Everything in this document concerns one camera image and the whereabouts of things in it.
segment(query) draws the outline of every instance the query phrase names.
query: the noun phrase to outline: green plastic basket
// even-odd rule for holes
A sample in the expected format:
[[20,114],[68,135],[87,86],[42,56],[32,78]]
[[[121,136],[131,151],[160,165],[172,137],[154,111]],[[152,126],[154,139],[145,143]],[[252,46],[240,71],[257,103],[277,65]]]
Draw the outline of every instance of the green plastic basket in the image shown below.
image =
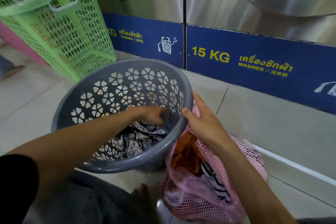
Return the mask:
[[117,60],[97,0],[0,0],[0,20],[75,81]]

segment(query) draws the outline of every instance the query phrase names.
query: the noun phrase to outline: blue label panel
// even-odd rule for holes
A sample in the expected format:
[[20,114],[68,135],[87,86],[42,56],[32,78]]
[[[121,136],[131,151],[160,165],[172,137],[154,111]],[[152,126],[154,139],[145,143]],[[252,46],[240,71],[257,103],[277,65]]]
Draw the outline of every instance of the blue label panel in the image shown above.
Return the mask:
[[336,48],[187,26],[187,70],[336,114]]
[[103,13],[116,50],[183,68],[183,24]]

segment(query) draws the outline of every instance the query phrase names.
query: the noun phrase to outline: person's left hand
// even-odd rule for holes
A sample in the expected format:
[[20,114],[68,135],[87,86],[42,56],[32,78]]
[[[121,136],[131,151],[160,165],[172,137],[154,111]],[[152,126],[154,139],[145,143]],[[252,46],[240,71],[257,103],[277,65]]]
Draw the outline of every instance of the person's left hand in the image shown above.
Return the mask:
[[163,126],[164,121],[162,116],[167,113],[167,109],[161,106],[140,106],[139,109],[139,118],[138,120],[148,122],[152,125]]

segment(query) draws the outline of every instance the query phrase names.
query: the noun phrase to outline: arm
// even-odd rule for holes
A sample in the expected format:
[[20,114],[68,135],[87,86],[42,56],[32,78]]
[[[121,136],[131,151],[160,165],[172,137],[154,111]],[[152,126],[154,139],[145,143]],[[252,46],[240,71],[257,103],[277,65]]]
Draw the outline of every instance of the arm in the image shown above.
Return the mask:
[[195,135],[207,143],[223,162],[250,222],[252,224],[296,224],[295,219],[198,94],[194,93],[194,99],[201,113],[200,117],[196,117],[187,108],[182,110],[182,114],[187,118]]
[[7,154],[26,155],[36,162],[40,192],[89,159],[96,150],[133,122],[145,120],[161,125],[160,113],[163,110],[159,106],[132,107],[41,136]]

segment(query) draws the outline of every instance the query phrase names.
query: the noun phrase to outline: person's right hand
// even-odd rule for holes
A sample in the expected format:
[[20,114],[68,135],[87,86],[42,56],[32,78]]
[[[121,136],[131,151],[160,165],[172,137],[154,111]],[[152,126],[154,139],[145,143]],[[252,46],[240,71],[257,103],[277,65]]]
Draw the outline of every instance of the person's right hand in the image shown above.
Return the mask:
[[182,109],[182,115],[188,120],[188,124],[195,136],[212,148],[216,148],[216,146],[225,143],[227,140],[232,141],[216,115],[212,113],[201,97],[196,92],[192,94],[201,115],[198,118],[188,108]]

